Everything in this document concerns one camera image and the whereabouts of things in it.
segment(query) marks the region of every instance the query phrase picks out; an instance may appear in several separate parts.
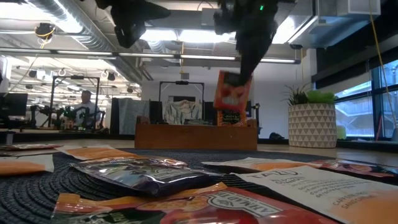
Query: wooden crate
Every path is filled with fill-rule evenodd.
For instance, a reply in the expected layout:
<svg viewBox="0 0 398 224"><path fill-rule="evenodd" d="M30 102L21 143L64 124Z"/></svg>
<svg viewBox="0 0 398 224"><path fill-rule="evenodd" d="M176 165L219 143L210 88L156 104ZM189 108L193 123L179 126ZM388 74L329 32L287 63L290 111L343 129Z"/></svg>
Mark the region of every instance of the wooden crate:
<svg viewBox="0 0 398 224"><path fill-rule="evenodd" d="M167 124L136 125L135 147L141 149L257 150L257 129Z"/></svg>

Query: floor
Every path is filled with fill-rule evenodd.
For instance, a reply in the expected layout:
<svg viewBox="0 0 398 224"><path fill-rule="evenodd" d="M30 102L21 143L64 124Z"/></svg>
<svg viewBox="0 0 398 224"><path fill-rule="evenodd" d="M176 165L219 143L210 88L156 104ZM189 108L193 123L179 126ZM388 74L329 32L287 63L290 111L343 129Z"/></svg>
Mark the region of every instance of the floor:
<svg viewBox="0 0 398 224"><path fill-rule="evenodd" d="M80 145L80 146L110 145L115 148L134 147L134 141L132 140L76 139L76 140L63 140L63 141L47 141L40 143L53 143L53 144L64 144L64 145L69 144L69 145ZM398 166L398 154L388 153L388 152L362 151L357 149L345 149L345 148L311 149L311 148L301 148L301 147L290 147L287 145L266 145L266 144L259 144L257 148L258 151L311 154L318 156L337 157L340 159L351 159L356 161L373 162L388 166Z"/></svg>

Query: green plant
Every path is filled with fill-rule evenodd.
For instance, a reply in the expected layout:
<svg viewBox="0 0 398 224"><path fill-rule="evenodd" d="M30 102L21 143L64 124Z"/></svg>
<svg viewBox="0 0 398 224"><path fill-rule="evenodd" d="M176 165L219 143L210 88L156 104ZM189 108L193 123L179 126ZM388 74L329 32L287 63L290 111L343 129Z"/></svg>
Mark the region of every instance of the green plant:
<svg viewBox="0 0 398 224"><path fill-rule="evenodd" d="M288 92L284 92L288 94L289 98L286 100L288 101L289 106L308 103L308 97L304 91L305 86L301 88L298 87L297 89L295 89L294 86L285 86L289 89Z"/></svg>
<svg viewBox="0 0 398 224"><path fill-rule="evenodd" d="M331 93L322 93L319 90L311 90L307 93L309 103L334 103L337 97Z"/></svg>

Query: potted plant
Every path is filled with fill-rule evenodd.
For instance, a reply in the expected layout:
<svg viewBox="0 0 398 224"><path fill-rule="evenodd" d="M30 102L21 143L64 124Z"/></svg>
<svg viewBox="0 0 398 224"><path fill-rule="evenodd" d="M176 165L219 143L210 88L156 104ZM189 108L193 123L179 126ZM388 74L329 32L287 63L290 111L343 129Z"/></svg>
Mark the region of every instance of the potted plant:
<svg viewBox="0 0 398 224"><path fill-rule="evenodd" d="M336 147L336 111L333 93L305 92L289 87L289 145Z"/></svg>

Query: round rug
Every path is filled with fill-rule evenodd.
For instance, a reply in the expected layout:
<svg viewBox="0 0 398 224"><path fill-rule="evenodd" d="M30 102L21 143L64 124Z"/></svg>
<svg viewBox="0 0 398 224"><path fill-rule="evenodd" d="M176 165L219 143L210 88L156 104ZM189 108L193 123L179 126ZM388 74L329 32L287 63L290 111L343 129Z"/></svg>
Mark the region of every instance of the round rug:
<svg viewBox="0 0 398 224"><path fill-rule="evenodd" d="M170 157L184 161L190 168L213 172L238 172L232 168L204 166L201 162L222 162L247 157L267 159L290 159L311 162L329 157L283 152L245 152L209 150L144 150L122 149L145 156ZM79 160L62 153L53 154L55 170L53 173L41 172L31 175L0 178L0 223L49 223L59 193L79 194L91 200L107 200L132 195L131 191L87 176L69 166ZM235 175L225 175L222 181L230 187L239 187L277 200L294 203L271 192L265 187L247 183Z"/></svg>

